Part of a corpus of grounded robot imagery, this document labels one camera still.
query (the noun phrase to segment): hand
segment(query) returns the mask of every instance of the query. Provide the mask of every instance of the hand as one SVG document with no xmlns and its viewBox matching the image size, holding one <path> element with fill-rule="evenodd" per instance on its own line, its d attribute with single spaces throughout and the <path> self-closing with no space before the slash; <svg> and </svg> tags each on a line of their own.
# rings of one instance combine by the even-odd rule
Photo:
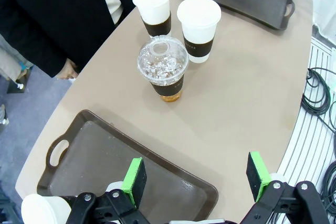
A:
<svg viewBox="0 0 336 224">
<path fill-rule="evenodd" d="M 78 74 L 76 73 L 76 71 L 74 70 L 74 68 L 76 68 L 76 64 L 74 62 L 72 62 L 71 60 L 67 59 L 67 61 L 64 64 L 64 67 L 62 68 L 62 70 L 60 71 L 60 73 L 58 73 L 56 75 L 56 77 L 58 79 L 73 79 L 73 78 L 77 78 Z"/>
</svg>

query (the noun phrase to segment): cup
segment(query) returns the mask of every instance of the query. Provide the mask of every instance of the cup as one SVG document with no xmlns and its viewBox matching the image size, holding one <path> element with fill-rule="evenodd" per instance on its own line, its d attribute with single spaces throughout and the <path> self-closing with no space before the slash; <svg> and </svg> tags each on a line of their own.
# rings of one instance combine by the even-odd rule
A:
<svg viewBox="0 0 336 224">
<path fill-rule="evenodd" d="M 153 37 L 139 53 L 138 69 L 165 102 L 180 98 L 188 53 L 183 44 L 166 35 Z"/>
<path fill-rule="evenodd" d="M 25 224 L 64 224 L 71 212 L 69 204 L 61 197 L 44 197 L 30 194 L 21 205 L 22 219 Z"/>
<path fill-rule="evenodd" d="M 213 0 L 184 0 L 177 9 L 182 23 L 189 60 L 202 63 L 209 58 L 221 8 Z"/>
<path fill-rule="evenodd" d="M 151 37 L 170 35 L 172 17 L 169 0 L 133 0 Z"/>
</svg>

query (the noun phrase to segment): jacket sleeve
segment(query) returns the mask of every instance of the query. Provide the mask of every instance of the jacket sleeve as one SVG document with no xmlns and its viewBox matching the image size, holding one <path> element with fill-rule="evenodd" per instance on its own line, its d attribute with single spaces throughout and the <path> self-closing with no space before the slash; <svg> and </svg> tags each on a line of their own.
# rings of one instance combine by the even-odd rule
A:
<svg viewBox="0 0 336 224">
<path fill-rule="evenodd" d="M 0 34 L 27 60 L 51 77 L 63 68 L 67 56 L 15 0 L 0 0 Z"/>
</svg>

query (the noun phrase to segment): transparent dome lid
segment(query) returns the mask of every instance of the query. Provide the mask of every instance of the transparent dome lid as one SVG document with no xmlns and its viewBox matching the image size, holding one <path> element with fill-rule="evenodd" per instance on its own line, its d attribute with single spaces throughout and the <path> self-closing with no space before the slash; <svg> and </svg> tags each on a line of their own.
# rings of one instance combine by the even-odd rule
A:
<svg viewBox="0 0 336 224">
<path fill-rule="evenodd" d="M 138 69 L 151 83 L 168 86 L 181 79 L 189 63 L 183 44 L 173 37 L 153 37 L 139 53 Z"/>
</svg>

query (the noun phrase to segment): blue carpet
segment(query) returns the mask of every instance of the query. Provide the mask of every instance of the blue carpet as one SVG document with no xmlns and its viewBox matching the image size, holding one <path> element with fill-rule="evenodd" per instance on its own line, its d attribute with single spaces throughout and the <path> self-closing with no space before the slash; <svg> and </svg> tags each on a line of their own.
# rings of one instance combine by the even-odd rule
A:
<svg viewBox="0 0 336 224">
<path fill-rule="evenodd" d="M 0 133 L 0 181 L 5 194 L 21 206 L 16 179 L 52 112 L 71 83 L 50 78 L 33 67 L 25 93 L 7 94 L 8 82 L 0 77 L 0 104 L 5 104 L 9 125 Z"/>
</svg>

